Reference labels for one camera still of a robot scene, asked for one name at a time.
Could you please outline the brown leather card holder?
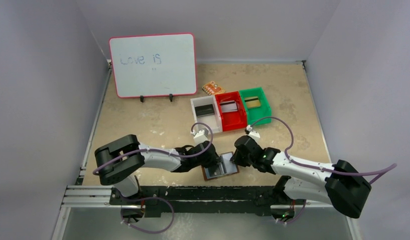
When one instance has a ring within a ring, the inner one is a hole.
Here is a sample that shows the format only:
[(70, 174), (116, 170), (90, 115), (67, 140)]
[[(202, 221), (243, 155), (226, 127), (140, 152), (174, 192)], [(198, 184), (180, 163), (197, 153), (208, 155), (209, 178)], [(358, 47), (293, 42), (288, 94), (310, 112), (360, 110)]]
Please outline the brown leather card holder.
[(226, 152), (219, 156), (217, 164), (210, 167), (202, 167), (204, 181), (210, 181), (240, 172), (238, 165), (231, 161), (234, 152)]

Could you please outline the black card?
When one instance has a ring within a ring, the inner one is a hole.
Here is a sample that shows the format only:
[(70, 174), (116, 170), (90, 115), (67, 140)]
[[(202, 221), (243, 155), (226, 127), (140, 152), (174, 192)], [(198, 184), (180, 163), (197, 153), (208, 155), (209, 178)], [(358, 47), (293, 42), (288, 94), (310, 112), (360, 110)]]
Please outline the black card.
[(197, 117), (215, 114), (214, 106), (212, 104), (196, 106), (194, 110)]

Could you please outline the silver card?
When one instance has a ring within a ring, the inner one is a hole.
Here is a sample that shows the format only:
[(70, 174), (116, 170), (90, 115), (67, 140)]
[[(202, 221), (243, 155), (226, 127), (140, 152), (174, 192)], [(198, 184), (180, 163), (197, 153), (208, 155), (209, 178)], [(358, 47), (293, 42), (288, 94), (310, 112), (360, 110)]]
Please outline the silver card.
[(236, 112), (238, 111), (238, 106), (236, 101), (231, 100), (231, 101), (222, 101), (219, 103), (221, 112), (224, 113), (231, 113), (231, 112)]

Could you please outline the gold card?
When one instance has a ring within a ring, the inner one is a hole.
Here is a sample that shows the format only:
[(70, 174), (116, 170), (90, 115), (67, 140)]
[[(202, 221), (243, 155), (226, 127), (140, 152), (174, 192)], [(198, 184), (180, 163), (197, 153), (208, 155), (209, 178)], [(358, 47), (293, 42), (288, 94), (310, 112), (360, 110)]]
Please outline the gold card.
[(254, 109), (254, 108), (261, 107), (261, 102), (259, 100), (259, 97), (257, 96), (245, 97), (244, 102), (245, 102), (245, 106), (247, 109)]

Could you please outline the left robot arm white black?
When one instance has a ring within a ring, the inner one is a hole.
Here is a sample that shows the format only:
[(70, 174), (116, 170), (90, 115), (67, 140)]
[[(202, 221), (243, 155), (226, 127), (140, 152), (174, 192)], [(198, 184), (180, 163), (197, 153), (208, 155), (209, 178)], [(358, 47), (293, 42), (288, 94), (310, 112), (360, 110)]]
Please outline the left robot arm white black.
[(103, 186), (113, 186), (125, 198), (137, 197), (141, 191), (135, 171), (140, 168), (162, 169), (172, 173), (186, 173), (198, 166), (214, 167), (220, 157), (211, 141), (197, 145), (162, 149), (152, 148), (129, 134), (94, 152), (98, 176)]

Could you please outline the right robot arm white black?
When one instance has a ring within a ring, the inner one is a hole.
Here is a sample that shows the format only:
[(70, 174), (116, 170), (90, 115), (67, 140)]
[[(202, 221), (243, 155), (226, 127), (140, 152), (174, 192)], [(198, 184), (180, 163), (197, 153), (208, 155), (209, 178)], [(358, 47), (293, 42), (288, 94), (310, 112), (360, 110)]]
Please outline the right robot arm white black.
[(345, 216), (360, 217), (371, 185), (349, 162), (320, 163), (287, 156), (276, 148), (262, 148), (247, 135), (234, 146), (231, 161), (236, 165), (280, 176), (275, 186), (280, 195), (326, 203)]

